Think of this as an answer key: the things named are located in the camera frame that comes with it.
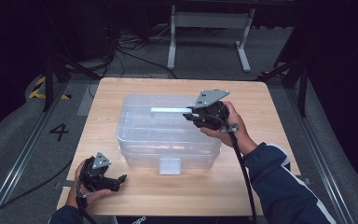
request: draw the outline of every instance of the clear plastic container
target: clear plastic container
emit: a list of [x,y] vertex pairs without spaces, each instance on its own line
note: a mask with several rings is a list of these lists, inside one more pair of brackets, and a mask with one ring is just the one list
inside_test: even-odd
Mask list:
[[221,141],[200,132],[182,113],[150,112],[152,107],[186,108],[197,96],[128,95],[117,126],[119,150],[133,167],[156,167],[162,175],[211,168]]

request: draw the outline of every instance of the wooden table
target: wooden table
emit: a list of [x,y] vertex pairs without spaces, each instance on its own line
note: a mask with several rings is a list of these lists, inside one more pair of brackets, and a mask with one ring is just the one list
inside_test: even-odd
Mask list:
[[[250,216],[246,185],[234,150],[223,146],[211,169],[187,169],[181,175],[159,175],[158,169],[131,168],[118,150],[116,128],[126,95],[174,94],[198,96],[201,90],[229,90],[231,101],[257,142],[275,143],[287,150],[294,175],[300,175],[269,90],[261,82],[103,78],[80,138],[68,180],[84,159],[101,151],[112,161],[105,176],[128,175],[119,192],[93,204],[89,212],[108,216]],[[62,190],[58,208],[69,189]],[[256,212],[262,215],[255,195]]]

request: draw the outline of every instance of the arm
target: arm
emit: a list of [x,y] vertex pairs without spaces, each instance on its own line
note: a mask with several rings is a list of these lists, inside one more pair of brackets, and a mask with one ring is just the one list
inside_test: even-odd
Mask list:
[[[273,145],[258,146],[232,103],[225,105],[230,112],[228,123],[239,125],[234,134],[268,223],[336,223],[319,199],[285,167],[289,165],[286,154]],[[206,128],[200,131],[232,147],[227,133]]]
[[[68,198],[66,199],[65,206],[57,210],[50,218],[49,224],[78,224],[83,223],[83,214],[78,210],[77,208],[77,202],[76,202],[76,183],[78,180],[78,177],[80,176],[80,172],[83,168],[83,164],[85,161],[82,161],[80,165],[76,169],[76,180],[74,182],[74,185],[71,187],[68,193]],[[81,186],[81,192],[86,192],[86,188],[82,185]],[[95,191],[93,194],[91,194],[89,197],[87,197],[87,203],[91,204],[95,201],[100,200],[101,198],[109,195],[112,191],[110,189],[101,189],[98,191]]]

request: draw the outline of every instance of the person's left hand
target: person's left hand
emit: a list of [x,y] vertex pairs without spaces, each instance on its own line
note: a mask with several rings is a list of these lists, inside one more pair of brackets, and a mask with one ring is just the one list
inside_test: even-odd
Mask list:
[[[80,176],[80,172],[83,168],[84,162],[86,160],[83,160],[80,165],[77,167],[76,169],[76,173],[75,173],[75,183],[74,185],[71,187],[71,190],[69,190],[69,194],[68,194],[68,198],[66,199],[66,205],[71,205],[75,208],[77,207],[77,202],[76,202],[76,184],[77,184],[77,180]],[[80,188],[80,192],[82,194],[86,194],[89,193],[89,191],[86,189],[86,187],[84,187],[84,185],[81,185]],[[87,204],[90,205],[98,200],[100,200],[101,198],[104,198],[105,196],[109,195],[112,193],[112,190],[110,189],[101,189],[101,190],[97,190],[95,191],[93,194],[91,194],[89,197],[87,197]]]

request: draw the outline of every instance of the sleeve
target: sleeve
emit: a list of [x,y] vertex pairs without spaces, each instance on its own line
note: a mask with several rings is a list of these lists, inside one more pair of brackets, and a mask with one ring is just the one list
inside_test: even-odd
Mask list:
[[57,210],[50,218],[48,224],[79,224],[83,222],[83,215],[81,212],[70,205],[65,205],[64,207]]
[[278,146],[262,143],[243,162],[268,223],[336,223],[316,195],[289,171],[289,158]]

